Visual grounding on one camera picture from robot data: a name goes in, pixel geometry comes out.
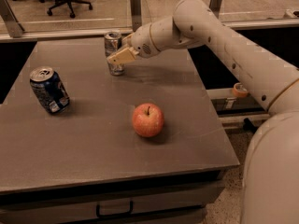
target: can lid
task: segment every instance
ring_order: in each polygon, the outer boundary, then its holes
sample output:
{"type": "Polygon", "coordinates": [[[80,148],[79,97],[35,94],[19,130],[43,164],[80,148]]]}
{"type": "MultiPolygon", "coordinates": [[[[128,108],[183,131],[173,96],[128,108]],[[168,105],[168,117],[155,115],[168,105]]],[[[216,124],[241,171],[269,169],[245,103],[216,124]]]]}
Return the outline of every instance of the can lid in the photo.
{"type": "Polygon", "coordinates": [[[35,82],[42,82],[51,78],[54,74],[54,70],[48,66],[40,66],[30,73],[30,79],[35,82]]]}
{"type": "Polygon", "coordinates": [[[121,33],[118,32],[108,32],[104,35],[107,40],[117,40],[121,38],[121,33]]]}

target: floor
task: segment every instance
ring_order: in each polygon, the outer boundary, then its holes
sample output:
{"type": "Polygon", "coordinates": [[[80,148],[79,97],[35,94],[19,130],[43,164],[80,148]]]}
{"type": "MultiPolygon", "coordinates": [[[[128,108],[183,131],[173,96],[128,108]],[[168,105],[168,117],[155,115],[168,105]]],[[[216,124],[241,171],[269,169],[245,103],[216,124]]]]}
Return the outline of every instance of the floor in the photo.
{"type": "MultiPolygon", "coordinates": [[[[84,5],[75,5],[76,18],[69,18],[66,6],[53,10],[48,16],[48,7],[53,0],[8,0],[25,31],[61,31],[69,29],[119,28],[130,27],[129,0],[89,0],[93,10],[84,5]]],[[[144,23],[157,21],[172,13],[179,0],[141,0],[142,20],[144,23]]],[[[284,19],[292,16],[290,11],[299,10],[299,0],[223,0],[220,12],[221,21],[251,21],[265,19],[284,19]]],[[[0,21],[0,32],[6,28],[0,21]]],[[[242,194],[243,163],[247,152],[251,132],[242,129],[237,121],[228,126],[226,132],[235,149],[241,165],[229,171],[224,177],[226,189],[218,200],[207,206],[207,216],[203,224],[239,223],[242,194]]]]}

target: apple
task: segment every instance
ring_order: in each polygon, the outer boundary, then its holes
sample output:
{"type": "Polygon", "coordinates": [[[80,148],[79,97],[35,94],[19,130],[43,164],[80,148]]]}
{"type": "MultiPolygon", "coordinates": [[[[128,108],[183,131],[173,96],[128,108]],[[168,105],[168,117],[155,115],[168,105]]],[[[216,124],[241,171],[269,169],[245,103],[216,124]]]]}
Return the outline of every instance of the apple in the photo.
{"type": "Polygon", "coordinates": [[[132,124],[135,132],[140,136],[153,137],[163,128],[164,114],[159,106],[144,103],[135,108],[132,124]]]}

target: soda can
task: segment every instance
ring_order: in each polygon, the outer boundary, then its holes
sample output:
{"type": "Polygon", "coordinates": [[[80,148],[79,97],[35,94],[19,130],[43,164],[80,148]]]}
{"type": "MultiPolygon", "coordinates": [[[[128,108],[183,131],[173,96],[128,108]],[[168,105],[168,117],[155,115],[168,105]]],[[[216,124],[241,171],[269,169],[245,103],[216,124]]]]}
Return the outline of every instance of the soda can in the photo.
{"type": "Polygon", "coordinates": [[[66,109],[70,103],[64,84],[58,74],[48,66],[30,73],[30,85],[39,103],[51,114],[66,109]]]}
{"type": "MultiPolygon", "coordinates": [[[[108,57],[113,52],[117,51],[121,47],[121,34],[117,32],[109,32],[104,35],[105,55],[108,57]]],[[[109,72],[113,76],[119,76],[124,73],[123,64],[111,64],[107,63],[109,72]]]]}

